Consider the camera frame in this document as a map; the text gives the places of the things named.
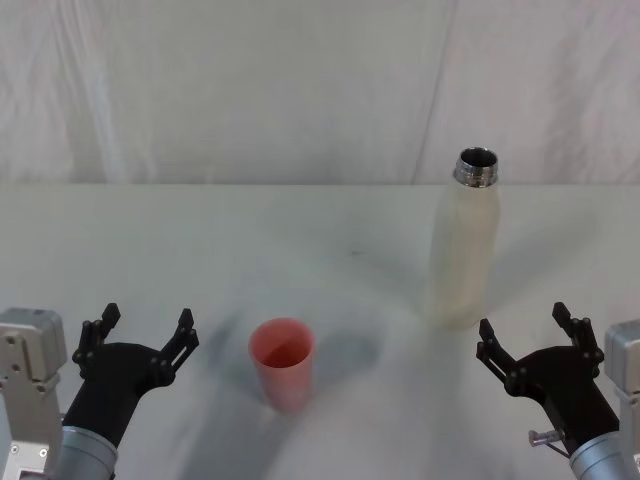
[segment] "metal bracket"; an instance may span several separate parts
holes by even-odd
[[[605,373],[620,398],[620,453],[640,479],[640,320],[610,327],[605,335]]]
[[[67,360],[62,319],[48,310],[0,314],[0,385],[12,442],[2,480],[48,474],[62,442],[55,387]]]

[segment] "table surface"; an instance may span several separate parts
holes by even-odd
[[[123,314],[111,341],[156,348],[193,310],[201,346],[141,401],[121,479],[571,479],[565,459],[528,446],[550,424],[475,359],[477,331],[422,328],[441,188],[2,187],[0,308],[56,310],[69,352],[107,302]],[[501,199],[488,304],[508,351],[568,343],[557,300],[593,319],[601,345],[640,316],[640,188],[514,186]],[[246,352],[276,316],[317,335],[315,396],[295,417],[265,406]],[[61,376],[64,410],[81,380],[70,362]],[[0,432],[5,451],[4,418]]]

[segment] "bottle opening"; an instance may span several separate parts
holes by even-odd
[[[498,157],[495,153],[481,147],[467,148],[460,154],[460,159],[467,165],[476,168],[492,167],[498,163]]]

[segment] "white curtain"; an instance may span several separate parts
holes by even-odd
[[[635,0],[0,0],[0,181],[640,181]]]

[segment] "plastic cup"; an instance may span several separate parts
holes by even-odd
[[[276,410],[297,412],[311,397],[313,350],[313,332],[295,318],[274,318],[251,335],[249,354]]]

